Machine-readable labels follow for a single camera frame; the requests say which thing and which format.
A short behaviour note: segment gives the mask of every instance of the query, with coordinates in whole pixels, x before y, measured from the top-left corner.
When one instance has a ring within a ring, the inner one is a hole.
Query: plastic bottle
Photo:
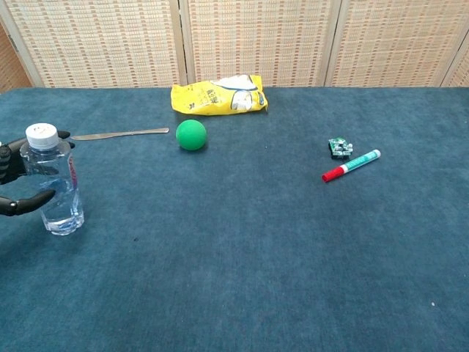
[[[45,228],[54,235],[69,235],[84,223],[70,145],[48,123],[29,126],[26,138],[28,142],[20,149],[26,173],[39,190],[56,191],[40,208]]]

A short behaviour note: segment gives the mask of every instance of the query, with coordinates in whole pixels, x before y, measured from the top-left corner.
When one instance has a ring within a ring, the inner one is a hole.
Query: butter knife
[[[135,136],[138,134],[151,134],[151,133],[168,133],[169,128],[156,128],[154,130],[142,130],[142,131],[129,131],[129,132],[112,132],[112,133],[96,133],[87,134],[85,136],[71,136],[71,139],[76,141],[92,141],[93,139],[104,139],[121,136]]]

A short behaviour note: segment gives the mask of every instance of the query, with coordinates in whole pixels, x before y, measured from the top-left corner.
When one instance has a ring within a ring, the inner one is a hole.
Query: wall
[[[275,87],[469,85],[467,0],[0,0],[0,12],[44,87],[239,73]]]

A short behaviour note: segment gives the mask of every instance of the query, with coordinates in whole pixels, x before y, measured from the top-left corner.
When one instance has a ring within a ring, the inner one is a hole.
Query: bottle cap
[[[59,143],[57,129],[48,123],[35,123],[26,129],[29,146],[38,150],[52,149]]]

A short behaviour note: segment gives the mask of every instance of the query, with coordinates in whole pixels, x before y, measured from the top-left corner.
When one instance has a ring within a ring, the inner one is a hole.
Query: chip bag
[[[171,105],[183,114],[229,115],[267,108],[260,76],[240,75],[187,86],[173,85]]]

